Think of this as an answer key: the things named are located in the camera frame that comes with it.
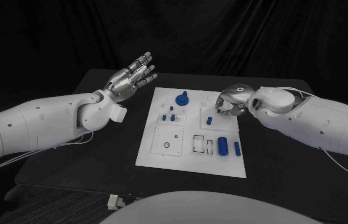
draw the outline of blue object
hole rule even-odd
[[[234,148],[235,148],[235,155],[241,156],[241,149],[240,149],[240,143],[234,142]]]
[[[188,92],[183,91],[182,95],[176,97],[176,103],[179,106],[185,106],[189,103]]]
[[[208,124],[208,125],[212,124],[212,117],[208,117],[207,124]]]
[[[228,147],[227,147],[227,138],[225,137],[218,138],[218,145],[220,145],[220,155],[222,155],[222,156],[228,155]]]

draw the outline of small blue piece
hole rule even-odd
[[[207,124],[208,124],[208,125],[212,124],[212,117],[208,117]]]
[[[183,91],[182,95],[176,97],[176,103],[179,106],[185,106],[189,103],[188,92]]]
[[[222,156],[228,155],[228,147],[227,147],[227,138],[225,137],[218,138],[218,145],[220,145],[220,155],[222,155]]]
[[[234,148],[235,148],[235,155],[241,156],[241,149],[240,149],[240,143],[234,142]]]

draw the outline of metal robot hand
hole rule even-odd
[[[233,108],[221,111],[222,115],[241,116],[247,112],[248,98],[256,90],[244,84],[235,84],[228,87],[220,94],[217,99],[215,108],[224,105],[224,101],[233,104]]]
[[[111,97],[113,101],[121,102],[129,99],[137,89],[143,87],[157,77],[155,73],[150,77],[143,77],[153,71],[155,66],[147,64],[152,60],[150,53],[146,52],[108,79],[103,88],[104,93]]]

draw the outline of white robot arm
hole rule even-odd
[[[144,78],[155,69],[147,67],[150,60],[146,52],[111,76],[103,90],[38,99],[0,112],[0,156],[59,146],[100,130],[110,119],[123,122],[127,109],[117,103],[156,78],[156,74]]]
[[[260,123],[306,145],[348,155],[348,105],[315,97],[295,97],[293,88],[260,87],[244,84],[228,87],[217,100],[234,105],[222,115],[241,116],[247,109]]]

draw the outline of table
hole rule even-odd
[[[113,73],[90,70],[75,93],[101,89]],[[211,191],[261,200],[311,217],[348,220],[348,173],[322,150],[267,129],[251,114],[238,117],[247,179],[134,165],[155,87],[222,91],[234,83],[256,89],[289,86],[312,92],[302,80],[159,73],[121,103],[129,110],[123,123],[110,121],[87,144],[35,154],[16,183],[136,197]],[[348,156],[332,156],[348,166]]]

